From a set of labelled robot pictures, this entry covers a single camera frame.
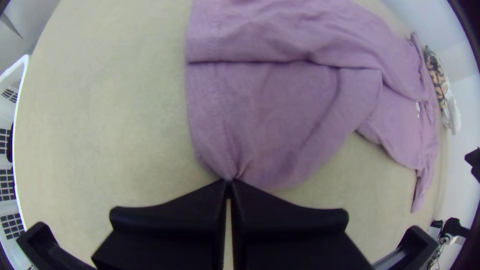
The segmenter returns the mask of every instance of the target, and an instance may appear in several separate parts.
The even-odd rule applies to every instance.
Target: round table
[[[360,2],[408,34],[379,0]],[[111,232],[111,208],[161,204],[217,179],[196,162],[190,142],[183,83],[190,7],[191,0],[61,1],[33,52],[14,130],[23,221],[47,223],[84,262]],[[309,181],[277,195],[345,208],[347,233],[373,262],[408,227],[430,224],[437,189],[410,214],[414,186],[413,171],[352,134]]]

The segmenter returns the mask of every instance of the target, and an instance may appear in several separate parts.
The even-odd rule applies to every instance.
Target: folded fabric
[[[462,122],[457,101],[450,89],[449,78],[445,75],[442,61],[440,61],[437,54],[428,46],[425,46],[424,53],[426,67],[430,73],[438,104],[440,105],[441,120],[443,125],[450,129],[451,133],[455,135],[460,131]]]
[[[358,131],[417,171],[415,211],[439,144],[419,48],[349,0],[194,0],[185,57],[196,156],[225,179],[279,189]]]

